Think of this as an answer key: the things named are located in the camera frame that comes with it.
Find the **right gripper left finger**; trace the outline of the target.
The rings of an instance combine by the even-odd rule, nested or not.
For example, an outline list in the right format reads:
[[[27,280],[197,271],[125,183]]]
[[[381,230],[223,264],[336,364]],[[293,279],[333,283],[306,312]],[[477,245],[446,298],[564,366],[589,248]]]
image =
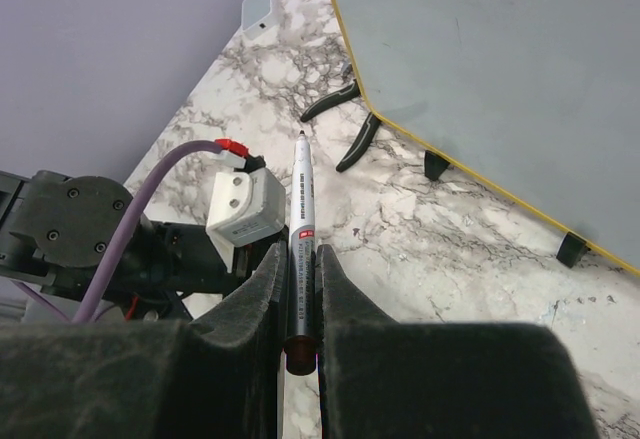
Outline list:
[[[278,438],[287,248],[194,322],[1,331],[5,438]]]

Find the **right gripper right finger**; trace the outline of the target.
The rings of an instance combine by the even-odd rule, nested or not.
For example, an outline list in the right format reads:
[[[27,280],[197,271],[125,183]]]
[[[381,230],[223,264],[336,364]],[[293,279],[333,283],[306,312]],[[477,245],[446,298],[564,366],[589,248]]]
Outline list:
[[[564,345],[527,323],[400,323],[318,250],[326,438],[594,438]]]

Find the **white marker pen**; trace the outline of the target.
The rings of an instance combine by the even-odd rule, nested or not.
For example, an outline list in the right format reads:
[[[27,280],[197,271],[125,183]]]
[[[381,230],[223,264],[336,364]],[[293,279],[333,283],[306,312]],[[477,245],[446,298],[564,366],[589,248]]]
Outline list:
[[[286,369],[306,376],[316,369],[315,199],[311,147],[301,132],[295,143],[291,176],[288,241],[288,318],[284,352]]]

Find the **yellow framed whiteboard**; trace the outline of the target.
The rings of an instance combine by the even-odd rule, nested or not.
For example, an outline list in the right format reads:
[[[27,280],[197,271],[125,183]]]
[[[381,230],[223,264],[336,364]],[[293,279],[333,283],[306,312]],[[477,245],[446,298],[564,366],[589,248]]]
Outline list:
[[[639,268],[639,0],[331,0],[380,119]]]

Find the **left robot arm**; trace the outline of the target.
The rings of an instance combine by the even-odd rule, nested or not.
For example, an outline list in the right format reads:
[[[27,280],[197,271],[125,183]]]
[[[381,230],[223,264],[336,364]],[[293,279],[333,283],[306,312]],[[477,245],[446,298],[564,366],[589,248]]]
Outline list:
[[[81,301],[131,201],[104,177],[2,173],[2,275]],[[103,297],[128,318],[189,319],[184,299],[232,293],[249,276],[250,251],[236,250],[227,267],[203,226],[141,216]]]

